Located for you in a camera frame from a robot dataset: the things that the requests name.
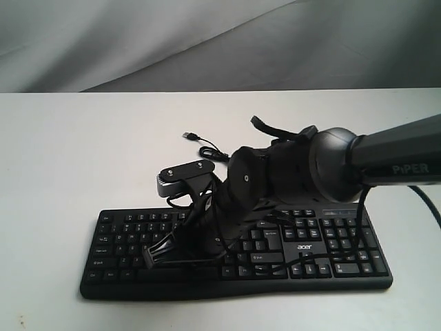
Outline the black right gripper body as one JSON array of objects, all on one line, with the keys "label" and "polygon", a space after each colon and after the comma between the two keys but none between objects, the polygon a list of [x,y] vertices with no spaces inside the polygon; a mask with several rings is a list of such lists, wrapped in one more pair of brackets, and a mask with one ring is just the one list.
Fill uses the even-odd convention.
[{"label": "black right gripper body", "polygon": [[187,220],[174,231],[179,252],[189,257],[219,257],[230,250],[245,231],[247,206],[229,190],[229,183],[210,175],[212,192],[199,197]]}]

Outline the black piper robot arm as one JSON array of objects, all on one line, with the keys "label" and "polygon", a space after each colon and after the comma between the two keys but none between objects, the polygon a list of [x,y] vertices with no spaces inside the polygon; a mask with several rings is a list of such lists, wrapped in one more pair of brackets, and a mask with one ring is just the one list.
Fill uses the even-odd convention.
[{"label": "black piper robot arm", "polygon": [[369,135],[345,128],[298,133],[252,124],[272,136],[267,148],[243,146],[227,162],[227,177],[207,160],[176,165],[157,176],[158,194],[173,201],[189,196],[186,216],[159,242],[143,249],[149,268],[199,265],[229,253],[263,217],[287,220],[280,205],[363,204],[371,188],[440,182],[440,117]]}]

